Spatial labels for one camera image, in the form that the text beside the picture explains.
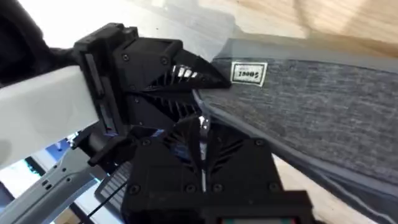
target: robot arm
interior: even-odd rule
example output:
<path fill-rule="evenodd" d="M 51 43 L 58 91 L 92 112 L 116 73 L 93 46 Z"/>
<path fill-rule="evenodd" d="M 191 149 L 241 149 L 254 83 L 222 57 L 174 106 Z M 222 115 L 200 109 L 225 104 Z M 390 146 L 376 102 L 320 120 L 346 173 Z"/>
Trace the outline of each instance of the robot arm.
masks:
<path fill-rule="evenodd" d="M 97 122 L 78 66 L 0 89 L 0 169 Z"/>

